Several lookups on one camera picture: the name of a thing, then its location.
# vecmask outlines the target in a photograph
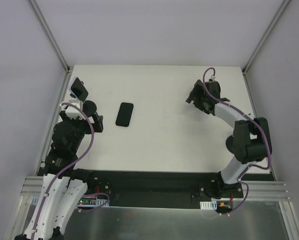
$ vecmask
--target white wall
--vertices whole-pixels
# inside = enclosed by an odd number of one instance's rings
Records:
[[[282,16],[247,81],[257,110],[269,121],[274,170],[289,183],[299,218],[299,0]]]
[[[0,0],[0,240],[34,173],[64,76],[27,1]]]
[[[37,0],[68,64],[241,66],[282,0]]]

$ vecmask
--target purple cable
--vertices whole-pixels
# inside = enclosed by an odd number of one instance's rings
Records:
[[[249,185],[246,183],[246,182],[243,182],[241,181],[240,179],[243,177],[243,175],[249,170],[249,167],[256,167],[256,168],[259,168],[259,169],[263,169],[263,170],[268,170],[272,167],[272,158],[271,158],[271,151],[270,151],[270,146],[269,146],[269,142],[266,138],[266,135],[265,135],[265,132],[264,130],[261,128],[260,125],[257,124],[257,122],[255,122],[250,116],[246,115],[243,111],[241,111],[240,109],[238,109],[237,107],[225,102],[225,101],[222,101],[220,99],[217,99],[216,97],[214,97],[210,91],[208,90],[208,88],[206,87],[205,85],[205,75],[206,73],[209,71],[209,70],[213,70],[213,76],[215,77],[215,68],[214,67],[209,67],[208,69],[205,70],[204,74],[203,74],[203,87],[205,89],[205,91],[207,92],[207,94],[213,99],[215,100],[216,102],[218,103],[221,103],[225,106],[228,106],[229,108],[232,108],[234,109],[235,111],[237,111],[239,114],[241,114],[244,118],[248,119],[251,123],[253,123],[257,129],[260,131],[260,134],[261,134],[261,138],[263,139],[264,143],[265,143],[265,148],[266,148],[266,154],[267,154],[267,167],[263,167],[263,166],[259,166],[257,164],[251,164],[249,165],[247,168],[244,169],[244,171],[238,176],[237,178],[237,181],[240,183],[240,184],[244,184],[246,186],[246,194],[245,194],[245,197],[243,198],[243,200],[240,202],[240,204],[235,207],[231,213],[233,211],[236,211],[239,207],[241,207],[243,205],[243,203],[246,201],[246,199],[248,198],[248,195],[249,195],[249,191],[250,191],[250,188],[249,188]]]
[[[110,196],[109,196],[107,193],[105,193],[105,192],[99,192],[99,193],[93,193],[93,194],[84,195],[83,198],[93,197],[93,196],[99,196],[99,195],[101,195],[101,196],[106,196],[106,197],[107,197],[106,202],[102,203],[101,205],[99,205],[99,206],[97,206],[97,207],[94,207],[94,208],[92,208],[92,209],[89,209],[89,210],[83,210],[83,209],[81,209],[81,211],[84,212],[84,213],[93,212],[93,211],[95,211],[95,210],[97,210],[97,209],[100,209],[100,208],[103,207],[104,205],[108,204],[108,202],[110,201]]]
[[[74,162],[72,162],[70,165],[64,167],[62,170],[60,170],[56,175],[55,177],[51,180],[51,182],[49,183],[47,189],[46,189],[46,194],[49,194],[50,192],[50,189],[53,185],[53,183],[56,181],[56,179],[62,174],[64,173],[67,169],[73,167],[75,164],[77,164],[82,158],[85,157],[85,155],[89,152],[89,150],[91,149],[92,145],[93,145],[93,142],[94,142],[94,128],[93,128],[93,125],[91,123],[91,121],[89,120],[88,116],[86,116],[86,114],[81,110],[79,109],[77,106],[73,105],[73,104],[70,104],[68,102],[62,102],[60,104],[61,106],[63,105],[67,105],[67,106],[70,106],[74,109],[76,109],[77,111],[79,111],[83,116],[84,118],[86,119],[89,127],[90,127],[90,133],[91,133],[91,139],[90,139],[90,143],[88,145],[88,148],[86,149],[86,151],[77,159],[75,160]],[[45,200],[46,200],[46,196],[43,197],[43,199],[41,200],[41,203],[39,205],[39,208],[38,208],[38,211],[37,211],[37,215],[36,215],[36,219],[35,219],[35,222],[34,222],[34,226],[33,226],[33,230],[36,231],[36,227],[38,225],[38,222],[39,222],[39,219],[40,219],[40,215],[41,215],[41,212],[42,212],[42,209],[43,209],[43,206],[44,206],[44,203],[45,203]],[[31,238],[30,240],[34,240],[34,236],[35,236],[35,232],[33,232],[31,234]]]

